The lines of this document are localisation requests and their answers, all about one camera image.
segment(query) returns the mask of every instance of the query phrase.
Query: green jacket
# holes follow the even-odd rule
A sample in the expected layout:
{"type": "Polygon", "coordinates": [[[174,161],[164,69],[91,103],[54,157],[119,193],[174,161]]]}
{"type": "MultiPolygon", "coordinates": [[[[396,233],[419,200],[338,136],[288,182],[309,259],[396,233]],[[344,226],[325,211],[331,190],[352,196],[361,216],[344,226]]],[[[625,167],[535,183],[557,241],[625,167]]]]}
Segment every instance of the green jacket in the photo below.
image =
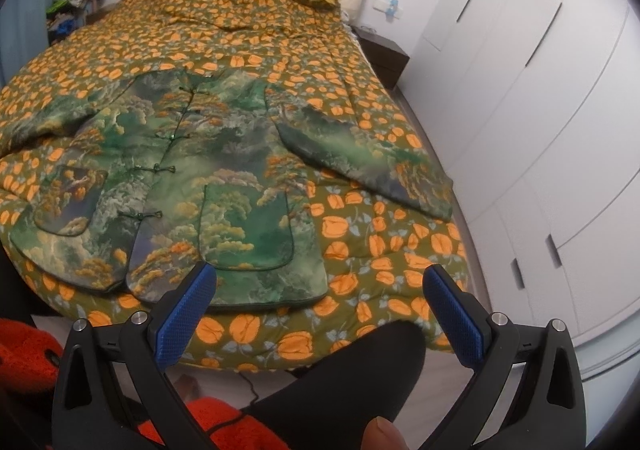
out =
{"type": "Polygon", "coordinates": [[[212,306],[305,305],[327,290],[309,213],[309,165],[448,219],[426,155],[380,142],[242,70],[150,72],[54,100],[10,131],[14,146],[73,135],[11,231],[67,283],[126,286],[156,302],[197,260],[218,273],[212,306]]]}

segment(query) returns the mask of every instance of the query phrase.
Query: fingernail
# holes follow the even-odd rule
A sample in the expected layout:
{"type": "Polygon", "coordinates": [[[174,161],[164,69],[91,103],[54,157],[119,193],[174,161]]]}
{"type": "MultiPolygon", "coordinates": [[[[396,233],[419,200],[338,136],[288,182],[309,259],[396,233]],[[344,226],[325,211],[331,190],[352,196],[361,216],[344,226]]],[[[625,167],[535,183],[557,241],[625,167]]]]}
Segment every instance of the fingernail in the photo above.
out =
{"type": "Polygon", "coordinates": [[[380,416],[376,417],[376,426],[378,427],[378,430],[380,430],[380,432],[389,439],[389,442],[392,445],[391,448],[409,450],[400,431],[388,419],[380,416]]]}

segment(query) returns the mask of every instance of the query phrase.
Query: human hand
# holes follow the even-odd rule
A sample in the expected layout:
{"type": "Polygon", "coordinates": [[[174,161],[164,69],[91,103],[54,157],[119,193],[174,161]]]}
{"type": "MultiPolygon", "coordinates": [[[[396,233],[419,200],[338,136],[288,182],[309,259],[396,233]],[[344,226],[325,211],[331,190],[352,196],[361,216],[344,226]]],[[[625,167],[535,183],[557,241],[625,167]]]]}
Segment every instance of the human hand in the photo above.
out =
{"type": "Polygon", "coordinates": [[[393,423],[376,417],[364,429],[360,450],[409,450],[409,447],[393,423]]]}

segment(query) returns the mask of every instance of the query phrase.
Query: wire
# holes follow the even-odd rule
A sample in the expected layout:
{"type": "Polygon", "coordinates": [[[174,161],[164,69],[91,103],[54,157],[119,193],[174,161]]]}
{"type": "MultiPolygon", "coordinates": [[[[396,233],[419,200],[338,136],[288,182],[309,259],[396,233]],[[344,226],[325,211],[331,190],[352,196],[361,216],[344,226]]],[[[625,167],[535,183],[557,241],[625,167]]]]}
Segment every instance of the wire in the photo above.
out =
{"type": "MultiPolygon", "coordinates": [[[[249,384],[249,389],[251,389],[251,393],[254,395],[254,398],[249,402],[249,407],[252,407],[252,406],[254,406],[256,401],[260,400],[260,396],[255,391],[254,383],[248,377],[246,377],[242,372],[238,372],[238,374],[240,375],[240,377],[243,380],[245,380],[249,384]]],[[[206,431],[206,434],[208,436],[211,436],[217,430],[220,430],[221,428],[224,428],[225,426],[233,425],[233,424],[237,423],[239,420],[243,419],[244,417],[246,417],[246,413],[245,412],[241,412],[239,414],[239,416],[236,416],[233,419],[230,419],[229,421],[223,421],[222,423],[218,423],[217,425],[212,426],[211,428],[209,428],[209,430],[206,431]]]]}

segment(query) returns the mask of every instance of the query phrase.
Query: floral bedspread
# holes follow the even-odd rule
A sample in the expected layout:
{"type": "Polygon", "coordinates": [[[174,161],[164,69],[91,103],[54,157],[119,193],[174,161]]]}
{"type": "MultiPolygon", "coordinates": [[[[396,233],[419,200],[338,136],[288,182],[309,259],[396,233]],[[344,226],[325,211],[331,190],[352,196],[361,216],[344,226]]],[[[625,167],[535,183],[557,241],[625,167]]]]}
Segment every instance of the floral bedspread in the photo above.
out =
{"type": "MultiPolygon", "coordinates": [[[[145,305],[122,290],[98,295],[65,284],[12,246],[12,226],[72,137],[52,128],[32,143],[13,144],[2,132],[53,99],[82,98],[114,80],[172,68],[210,75],[229,67],[254,72],[380,141],[422,152],[330,1],[123,0],[104,20],[32,60],[0,95],[0,239],[28,286],[63,315],[104,325],[145,305]]],[[[449,350],[420,286],[424,268],[440,263],[465,288],[465,250],[455,224],[372,195],[326,169],[312,171],[306,192],[328,295],[305,309],[206,315],[183,361],[241,370],[305,366],[397,319],[416,322],[432,348],[449,350]]]]}

